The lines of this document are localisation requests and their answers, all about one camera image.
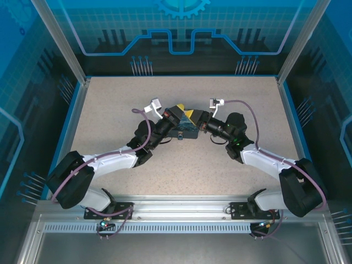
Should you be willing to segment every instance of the circuit pattern graphic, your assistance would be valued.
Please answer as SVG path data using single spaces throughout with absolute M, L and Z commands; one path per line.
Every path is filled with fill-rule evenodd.
M 32 6 L 29 0 L 0 0 L 0 7 L 7 8 L 21 28 L 25 27 L 32 17 Z
M 205 5 L 210 4 L 210 0 L 155 0 L 154 3 L 159 6 L 160 11 L 171 15 L 173 19 L 190 19 L 192 15 L 198 15 L 199 11 L 205 10 Z

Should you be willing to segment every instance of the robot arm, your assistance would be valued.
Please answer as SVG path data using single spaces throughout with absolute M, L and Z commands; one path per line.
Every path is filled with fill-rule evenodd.
M 154 150 L 167 137 L 170 130 L 178 125 L 184 113 L 182 104 L 167 108 L 162 115 L 157 113 L 160 108 L 161 105 L 157 99 L 152 100 L 151 104 L 145 108 L 145 112 L 155 112 L 154 115 L 159 121 L 156 124 L 153 121 L 148 121 L 151 127 L 151 136 L 143 148 L 136 150 L 148 137 L 146 120 L 139 124 L 134 133 L 135 137 L 126 146 L 116 151 L 86 156 L 72 151 L 62 159 L 46 181 L 47 186 L 53 193 L 60 188 L 73 170 L 88 161 L 92 161 L 77 171 L 58 193 L 56 198 L 62 208 L 68 209 L 76 205 L 82 205 L 103 213 L 114 212 L 116 202 L 112 195 L 105 189 L 91 187 L 91 182 L 100 176 L 119 169 L 140 166 L 152 157 L 151 150 Z
M 213 100 L 213 104 L 223 105 L 224 101 Z M 278 190 L 260 190 L 249 198 L 249 205 L 254 211 L 270 209 L 288 209 L 298 217 L 303 217 L 322 202 L 322 196 L 317 188 L 293 166 L 307 173 L 326 194 L 326 189 L 312 163 L 303 158 L 299 161 L 286 159 L 256 146 L 245 135 L 247 126 L 244 117 L 239 113 L 231 113 L 225 122 L 214 118 L 213 113 L 202 110 L 185 112 L 190 121 L 201 131 L 225 139 L 226 150 L 231 159 L 242 164 L 251 165 L 266 172 L 278 181 Z

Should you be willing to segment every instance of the beige tabletop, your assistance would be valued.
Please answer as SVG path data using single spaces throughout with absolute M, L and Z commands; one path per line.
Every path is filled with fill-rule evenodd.
M 163 109 L 183 103 L 188 109 L 207 111 L 209 98 L 244 100 L 256 113 L 259 145 L 297 159 L 274 77 L 94 77 L 71 149 L 89 155 L 126 145 L 143 120 L 131 109 L 143 109 L 155 97 Z M 225 121 L 231 112 L 244 115 L 246 134 L 255 140 L 254 120 L 242 104 L 227 104 L 216 117 Z M 148 117 L 156 121 L 150 113 Z M 225 145 L 213 144 L 210 135 L 201 132 L 197 140 L 173 139 L 159 145 L 144 165 L 107 174 L 92 183 L 111 194 L 128 195 L 241 195 L 278 185 L 264 172 L 230 159 Z

